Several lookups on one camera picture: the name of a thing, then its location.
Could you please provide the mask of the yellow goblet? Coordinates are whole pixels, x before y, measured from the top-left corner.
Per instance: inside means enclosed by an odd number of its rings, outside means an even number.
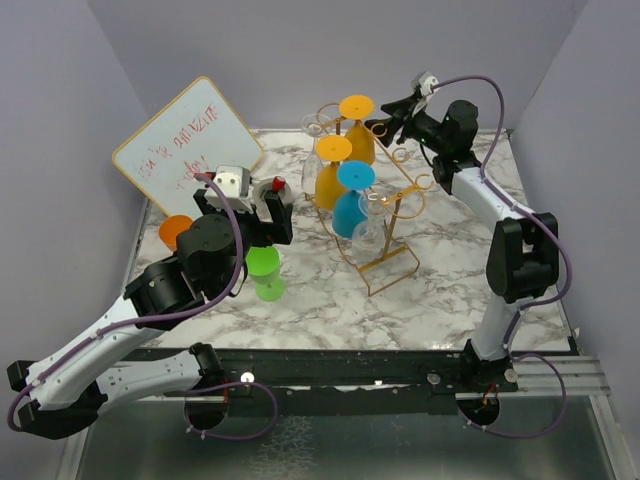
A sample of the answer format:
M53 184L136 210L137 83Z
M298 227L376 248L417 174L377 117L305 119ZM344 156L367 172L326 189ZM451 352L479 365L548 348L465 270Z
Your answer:
M338 198L346 192L346 188L337 177L338 169L352 153L352 144L344 136L331 134L318 140L316 154L321 160L327 161L316 177L315 204L324 210L333 210Z
M342 117L354 121L345 134L352 146L347 161L357 160L372 165L375 161L374 140L363 120L374 111L373 100L365 95L350 95L340 103L339 110Z

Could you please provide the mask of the blue goblet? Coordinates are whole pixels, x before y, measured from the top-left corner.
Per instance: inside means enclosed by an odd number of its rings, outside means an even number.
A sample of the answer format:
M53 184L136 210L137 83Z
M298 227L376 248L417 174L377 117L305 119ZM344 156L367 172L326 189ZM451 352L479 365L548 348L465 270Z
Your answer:
M346 192L335 203L332 228L336 235L351 239L355 227L367 218L360 209L360 199L362 193L373 185L375 172L363 161L350 160L339 167L337 178Z

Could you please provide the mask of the clear wine glass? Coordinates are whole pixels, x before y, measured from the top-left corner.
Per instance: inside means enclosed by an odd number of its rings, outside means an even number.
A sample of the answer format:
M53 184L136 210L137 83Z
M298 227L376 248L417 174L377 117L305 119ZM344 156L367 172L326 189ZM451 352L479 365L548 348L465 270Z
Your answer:
M313 196L316 178L323 169L322 161L315 148L317 141L330 133L331 119L321 113L309 114L302 119L301 128L312 139L310 154L303 162L301 188L305 195Z

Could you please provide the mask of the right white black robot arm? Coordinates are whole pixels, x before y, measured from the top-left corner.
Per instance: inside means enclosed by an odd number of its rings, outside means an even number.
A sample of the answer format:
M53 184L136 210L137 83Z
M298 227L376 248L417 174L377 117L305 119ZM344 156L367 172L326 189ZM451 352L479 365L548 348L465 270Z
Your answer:
M485 268L490 301L456 369L463 388L481 391L508 368L524 307L558 280L557 219L531 211L492 183L473 151L478 109L471 102L452 102L442 120L426 114L417 95L386 103L381 110L386 119L371 119L365 125L382 145L411 139L431 150L436 183L492 233Z

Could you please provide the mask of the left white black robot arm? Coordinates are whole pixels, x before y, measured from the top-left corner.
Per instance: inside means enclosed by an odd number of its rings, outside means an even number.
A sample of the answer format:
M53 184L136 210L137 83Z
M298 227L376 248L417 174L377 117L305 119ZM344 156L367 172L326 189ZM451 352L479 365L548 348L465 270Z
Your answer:
M247 274L252 247L288 245L293 205L270 190L263 221L255 204L194 195L202 214L176 236L176 250L132 280L94 324L40 361L7 368L17 394L7 413L11 430L58 440L94 423L121 403L154 394L224 386L227 374L214 349L196 343L159 362L120 366L142 344L171 331L230 297Z

